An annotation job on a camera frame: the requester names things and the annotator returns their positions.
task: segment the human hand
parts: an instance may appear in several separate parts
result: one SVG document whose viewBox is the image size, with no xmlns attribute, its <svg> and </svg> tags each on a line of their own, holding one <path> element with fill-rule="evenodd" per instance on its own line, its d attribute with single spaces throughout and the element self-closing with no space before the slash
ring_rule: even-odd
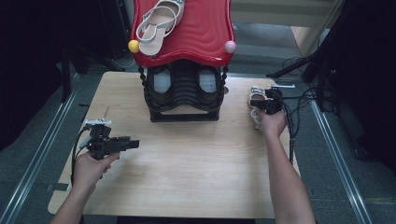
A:
<svg viewBox="0 0 396 224">
<path fill-rule="evenodd" d="M 288 123 L 283 111 L 267 115 L 261 110 L 259 116 L 262 119 L 262 132 L 266 138 L 279 138 Z"/>
<path fill-rule="evenodd" d="M 97 161 L 92 157 L 91 152 L 86 152 L 78 156 L 75 166 L 73 189 L 92 194 L 95 185 L 111 168 L 111 163 L 120 157 L 120 153 L 112 153 L 102 160 Z"/>
</svg>

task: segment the yellow ball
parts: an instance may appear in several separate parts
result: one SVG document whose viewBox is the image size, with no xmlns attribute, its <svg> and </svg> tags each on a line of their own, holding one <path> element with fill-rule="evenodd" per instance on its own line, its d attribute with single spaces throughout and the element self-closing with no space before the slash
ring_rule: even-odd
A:
<svg viewBox="0 0 396 224">
<path fill-rule="evenodd" d="M 128 43 L 128 49 L 132 52 L 132 53 L 137 53 L 139 52 L 139 41 L 137 40 L 131 40 Z"/>
</svg>

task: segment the white sandal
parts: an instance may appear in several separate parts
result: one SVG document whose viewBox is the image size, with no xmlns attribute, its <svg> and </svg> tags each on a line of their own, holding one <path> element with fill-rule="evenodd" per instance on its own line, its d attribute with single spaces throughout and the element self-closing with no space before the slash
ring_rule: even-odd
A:
<svg viewBox="0 0 396 224">
<path fill-rule="evenodd" d="M 160 0 L 147 12 L 136 29 L 140 52 L 148 56 L 157 55 L 163 39 L 180 23 L 183 12 L 184 0 Z"/>
<path fill-rule="evenodd" d="M 250 100 L 265 100 L 265 90 L 261 89 L 258 86 L 252 86 L 247 96 L 247 104 L 252 109 L 250 112 L 250 116 L 253 118 L 253 121 L 256 124 L 254 126 L 254 129 L 259 130 L 262 126 L 262 119 L 259 116 L 260 109 L 256 106 L 251 105 Z"/>
</svg>

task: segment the black cable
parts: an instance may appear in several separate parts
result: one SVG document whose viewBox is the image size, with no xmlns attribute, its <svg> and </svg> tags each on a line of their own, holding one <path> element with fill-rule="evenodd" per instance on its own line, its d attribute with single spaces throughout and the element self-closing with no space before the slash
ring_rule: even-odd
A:
<svg viewBox="0 0 396 224">
<path fill-rule="evenodd" d="M 75 144 L 73 145 L 73 152 L 72 152 L 72 174 L 70 175 L 71 183 L 73 186 L 74 183 L 74 172 L 75 172 L 75 166 L 76 166 L 76 149 L 77 149 L 77 144 L 79 141 L 79 138 L 81 135 L 85 132 L 85 129 L 83 128 L 81 131 L 79 131 L 77 138 L 75 140 Z"/>
<path fill-rule="evenodd" d="M 298 103 L 297 103 L 297 127 L 296 127 L 296 131 L 294 133 L 294 136 L 296 136 L 298 134 L 298 132 L 300 131 L 300 103 L 302 101 L 302 99 L 304 98 L 304 96 L 309 92 L 312 91 L 314 88 L 310 88 L 308 90 L 306 90 L 305 92 L 303 92 L 303 94 L 301 95 L 301 97 L 298 99 Z"/>
<path fill-rule="evenodd" d="M 315 94 L 306 94 L 304 97 L 306 98 L 314 98 Z M 290 96 L 290 97 L 283 97 L 283 100 L 297 100 L 300 99 L 301 96 Z"/>
<path fill-rule="evenodd" d="M 273 94 L 276 95 L 276 97 L 280 100 L 280 102 L 283 105 L 283 110 L 286 113 L 286 119 L 288 120 L 288 130 L 289 130 L 289 136 L 290 136 L 290 140 L 289 140 L 289 161 L 291 164 L 293 164 L 293 155 L 294 155 L 294 123 L 293 123 L 293 117 L 290 113 L 290 107 L 283 101 L 283 97 L 280 96 L 279 94 L 277 94 L 277 92 L 273 91 Z"/>
<path fill-rule="evenodd" d="M 296 112 L 296 111 L 297 111 L 297 108 L 304 108 L 304 107 L 308 106 L 309 103 L 311 103 L 313 100 L 316 100 L 316 98 L 308 98 L 308 99 L 305 99 L 303 102 L 301 102 L 299 105 L 297 105 L 298 107 L 296 107 L 295 109 L 293 109 L 293 110 L 291 111 L 291 114 L 293 114 L 294 112 Z"/>
<path fill-rule="evenodd" d="M 84 149 L 84 147 L 80 148 L 79 151 L 77 152 L 77 154 L 76 154 L 76 160 L 77 160 L 78 154 L 82 151 L 82 149 Z"/>
</svg>

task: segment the wooden table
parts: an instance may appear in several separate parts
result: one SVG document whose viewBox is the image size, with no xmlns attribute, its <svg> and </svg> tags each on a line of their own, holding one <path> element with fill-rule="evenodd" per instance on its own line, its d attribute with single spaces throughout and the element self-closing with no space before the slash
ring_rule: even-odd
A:
<svg viewBox="0 0 396 224">
<path fill-rule="evenodd" d="M 105 73 L 87 119 L 107 119 L 110 137 L 140 147 L 122 152 L 97 184 L 84 214 L 141 217 L 273 218 L 262 134 L 249 115 L 248 91 L 271 79 L 228 77 L 218 121 L 153 123 L 138 74 Z M 85 139 L 85 132 L 80 142 Z M 281 135 L 289 154 L 289 135 Z M 297 161 L 294 167 L 298 171 Z M 70 183 L 70 157 L 59 183 Z M 55 191 L 54 214 L 67 191 Z"/>
</svg>

